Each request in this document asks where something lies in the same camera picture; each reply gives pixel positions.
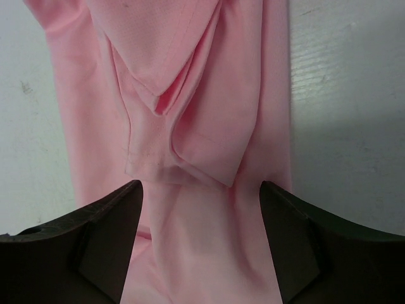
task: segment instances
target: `white surface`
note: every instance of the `white surface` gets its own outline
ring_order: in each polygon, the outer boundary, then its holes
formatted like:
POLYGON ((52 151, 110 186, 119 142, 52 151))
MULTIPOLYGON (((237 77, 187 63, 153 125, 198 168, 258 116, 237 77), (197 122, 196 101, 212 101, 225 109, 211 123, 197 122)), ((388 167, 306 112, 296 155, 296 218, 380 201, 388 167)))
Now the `white surface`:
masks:
POLYGON ((22 1, 0 1, 0 234, 75 208, 49 53, 22 1))
POLYGON ((291 0, 296 194, 405 234, 405 1, 291 0))
MULTIPOLYGON (((405 1, 291 0, 296 194, 405 234, 405 1)), ((44 35, 0 2, 0 233, 74 209, 44 35)))

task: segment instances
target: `pink garment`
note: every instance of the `pink garment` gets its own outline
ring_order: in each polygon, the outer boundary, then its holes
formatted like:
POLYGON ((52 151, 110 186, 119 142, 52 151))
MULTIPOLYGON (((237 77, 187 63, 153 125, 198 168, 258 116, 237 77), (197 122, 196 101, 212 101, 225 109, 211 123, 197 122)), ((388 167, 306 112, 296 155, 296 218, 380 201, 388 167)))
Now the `pink garment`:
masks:
POLYGON ((124 304, 281 303, 259 207, 289 189, 286 0, 25 0, 79 205, 144 186, 124 304))

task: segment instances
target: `wrinkled fabric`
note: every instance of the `wrinkled fabric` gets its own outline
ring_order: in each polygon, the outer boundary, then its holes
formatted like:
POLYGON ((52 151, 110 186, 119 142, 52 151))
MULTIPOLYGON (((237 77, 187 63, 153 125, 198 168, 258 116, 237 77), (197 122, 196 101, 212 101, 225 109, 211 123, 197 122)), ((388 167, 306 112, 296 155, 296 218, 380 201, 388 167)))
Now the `wrinkled fabric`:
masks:
POLYGON ((281 303, 259 206, 290 188, 286 0, 25 0, 79 205, 144 207, 122 303, 281 303))

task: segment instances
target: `pink cloth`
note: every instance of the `pink cloth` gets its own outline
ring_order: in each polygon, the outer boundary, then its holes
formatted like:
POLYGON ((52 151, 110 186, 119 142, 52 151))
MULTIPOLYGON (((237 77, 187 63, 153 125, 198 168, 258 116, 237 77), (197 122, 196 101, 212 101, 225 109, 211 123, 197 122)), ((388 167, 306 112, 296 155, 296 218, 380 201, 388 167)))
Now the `pink cloth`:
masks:
POLYGON ((281 303, 259 207, 290 187, 286 0, 25 0, 79 205, 144 209, 122 303, 281 303))

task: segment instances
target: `black plastic part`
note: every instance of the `black plastic part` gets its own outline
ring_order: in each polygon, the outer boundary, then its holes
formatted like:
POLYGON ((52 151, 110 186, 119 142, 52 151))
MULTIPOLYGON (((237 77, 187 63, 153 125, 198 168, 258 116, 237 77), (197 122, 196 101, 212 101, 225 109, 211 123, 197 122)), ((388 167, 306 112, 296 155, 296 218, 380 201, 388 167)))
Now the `black plastic part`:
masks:
POLYGON ((0 236, 0 303, 119 303, 142 196, 132 181, 56 220, 0 236))
POLYGON ((264 182, 260 203, 285 304, 405 303, 405 237, 344 220, 264 182))

